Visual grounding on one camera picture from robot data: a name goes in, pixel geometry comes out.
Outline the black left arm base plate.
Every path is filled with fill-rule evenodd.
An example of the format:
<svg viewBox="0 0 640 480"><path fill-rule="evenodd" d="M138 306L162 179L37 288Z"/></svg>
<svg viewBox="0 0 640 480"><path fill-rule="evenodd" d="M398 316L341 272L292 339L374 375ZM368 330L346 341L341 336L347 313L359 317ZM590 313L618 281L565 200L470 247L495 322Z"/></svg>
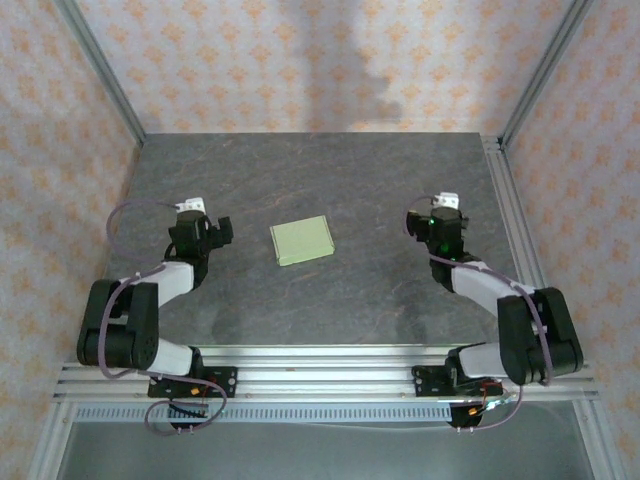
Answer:
<svg viewBox="0 0 640 480"><path fill-rule="evenodd" d="M235 397L238 369L232 366L203 366L190 373L190 377L206 380L221 387L229 398ZM147 395L158 399L205 399L221 398L221 393L208 385L152 377Z"/></svg>

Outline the aluminium frame leg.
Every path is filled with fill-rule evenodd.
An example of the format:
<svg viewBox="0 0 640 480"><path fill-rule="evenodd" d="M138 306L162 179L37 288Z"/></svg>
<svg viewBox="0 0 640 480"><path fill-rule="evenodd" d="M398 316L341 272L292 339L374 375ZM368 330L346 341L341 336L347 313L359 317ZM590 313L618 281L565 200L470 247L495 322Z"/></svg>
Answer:
<svg viewBox="0 0 640 480"><path fill-rule="evenodd" d="M575 400L573 407L594 480L611 480L600 429L591 402Z"/></svg>
<svg viewBox="0 0 640 480"><path fill-rule="evenodd" d="M73 402L53 403L37 443L27 480L56 480L76 417Z"/></svg>

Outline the light green paper box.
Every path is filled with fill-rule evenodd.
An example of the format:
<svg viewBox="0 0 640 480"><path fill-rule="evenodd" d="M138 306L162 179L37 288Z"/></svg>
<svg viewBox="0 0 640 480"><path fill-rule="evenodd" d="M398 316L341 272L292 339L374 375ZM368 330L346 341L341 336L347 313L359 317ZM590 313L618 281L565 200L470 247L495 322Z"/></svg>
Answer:
<svg viewBox="0 0 640 480"><path fill-rule="evenodd" d="M270 234L280 267L323 258L335 252L324 215L271 226Z"/></svg>

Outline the aluminium side rail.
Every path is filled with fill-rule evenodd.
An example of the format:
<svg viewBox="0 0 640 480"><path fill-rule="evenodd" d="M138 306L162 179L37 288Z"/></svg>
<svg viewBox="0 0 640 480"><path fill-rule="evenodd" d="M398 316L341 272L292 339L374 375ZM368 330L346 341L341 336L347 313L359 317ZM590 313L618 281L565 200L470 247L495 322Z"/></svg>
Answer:
<svg viewBox="0 0 640 480"><path fill-rule="evenodd" d="M481 142L505 225L517 277L537 288L549 284L537 255L516 183L499 139L482 136Z"/></svg>

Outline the aluminium frame post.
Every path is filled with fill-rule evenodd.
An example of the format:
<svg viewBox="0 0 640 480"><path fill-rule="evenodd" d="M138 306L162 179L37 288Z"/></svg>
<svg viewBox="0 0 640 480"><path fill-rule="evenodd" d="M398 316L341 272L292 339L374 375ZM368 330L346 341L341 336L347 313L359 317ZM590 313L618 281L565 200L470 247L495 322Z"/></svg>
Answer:
<svg viewBox="0 0 640 480"><path fill-rule="evenodd" d="M76 0L53 0L71 32L75 36L85 57L96 72L104 90L114 104L136 144L142 147L146 131L130 103L106 54L95 37L89 23Z"/></svg>
<svg viewBox="0 0 640 480"><path fill-rule="evenodd" d="M548 80L559 65L564 52L582 25L594 0L571 0L551 40L542 53L522 95L511 113L503 133L497 137L500 149L506 152L514 143L530 111L544 90Z"/></svg>

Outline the aluminium mounting rail beam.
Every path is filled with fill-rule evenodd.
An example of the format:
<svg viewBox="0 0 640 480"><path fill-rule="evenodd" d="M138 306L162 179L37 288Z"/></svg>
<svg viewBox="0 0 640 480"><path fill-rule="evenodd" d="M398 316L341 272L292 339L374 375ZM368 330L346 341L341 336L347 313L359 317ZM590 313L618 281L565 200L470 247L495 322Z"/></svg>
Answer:
<svg viewBox="0 0 640 480"><path fill-rule="evenodd" d="M235 366L235 402L402 402L415 399L414 365L441 365L457 345L271 345L201 346L205 365ZM101 371L64 364L54 388L55 401L143 402L148 380L130 374L106 379ZM526 401L598 399L594 370L556 379L549 387L529 384Z"/></svg>

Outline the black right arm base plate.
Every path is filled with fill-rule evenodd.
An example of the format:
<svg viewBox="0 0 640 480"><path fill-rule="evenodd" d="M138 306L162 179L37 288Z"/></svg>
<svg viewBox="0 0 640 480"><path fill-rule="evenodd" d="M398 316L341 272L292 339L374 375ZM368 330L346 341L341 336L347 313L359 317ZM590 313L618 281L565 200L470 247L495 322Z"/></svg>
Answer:
<svg viewBox="0 0 640 480"><path fill-rule="evenodd" d="M417 397L492 397L504 393L500 382L471 378L455 367L416 365L411 374Z"/></svg>

